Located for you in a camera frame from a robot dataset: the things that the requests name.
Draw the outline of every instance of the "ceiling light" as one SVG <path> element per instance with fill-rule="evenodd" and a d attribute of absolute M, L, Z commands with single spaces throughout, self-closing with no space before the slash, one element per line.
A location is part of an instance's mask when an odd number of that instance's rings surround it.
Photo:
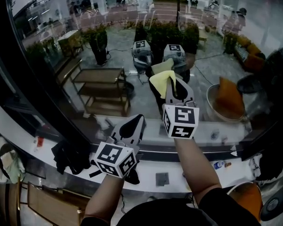
<path fill-rule="evenodd" d="M 48 9 L 48 10 L 47 10 L 47 11 L 45 11 L 44 13 L 48 12 L 49 10 L 50 10 L 50 9 Z M 42 15 L 42 14 L 44 14 L 44 13 L 41 13 L 41 15 Z"/>

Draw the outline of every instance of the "plant pot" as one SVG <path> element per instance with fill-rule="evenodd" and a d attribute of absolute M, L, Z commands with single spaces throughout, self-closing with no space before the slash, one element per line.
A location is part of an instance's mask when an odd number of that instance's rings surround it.
<path fill-rule="evenodd" d="M 103 65 L 107 61 L 106 49 L 92 49 L 98 65 Z"/>

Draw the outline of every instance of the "glass window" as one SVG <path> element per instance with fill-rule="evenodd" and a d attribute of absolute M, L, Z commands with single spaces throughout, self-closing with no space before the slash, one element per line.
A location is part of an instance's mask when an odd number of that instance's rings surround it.
<path fill-rule="evenodd" d="M 142 143 L 172 145 L 163 71 L 192 89 L 201 146 L 252 140 L 283 106 L 283 0 L 13 1 L 30 66 L 64 91 L 91 142 L 140 113 Z"/>

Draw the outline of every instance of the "human arm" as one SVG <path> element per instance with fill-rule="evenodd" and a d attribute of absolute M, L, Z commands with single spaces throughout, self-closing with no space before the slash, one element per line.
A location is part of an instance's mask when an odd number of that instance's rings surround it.
<path fill-rule="evenodd" d="M 99 218 L 110 225 L 111 218 L 117 209 L 124 181 L 124 178 L 106 175 L 95 194 L 89 200 L 84 217 Z"/>
<path fill-rule="evenodd" d="M 184 176 L 199 204 L 210 190 L 221 188 L 219 178 L 194 139 L 175 139 L 175 145 Z"/>

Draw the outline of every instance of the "small red object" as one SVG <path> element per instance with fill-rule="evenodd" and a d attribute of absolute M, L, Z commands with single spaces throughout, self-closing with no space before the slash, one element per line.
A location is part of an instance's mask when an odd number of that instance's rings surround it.
<path fill-rule="evenodd" d="M 44 141 L 44 138 L 38 137 L 38 144 L 37 144 L 37 147 L 42 147 L 42 146 L 43 146 L 43 141 Z"/>

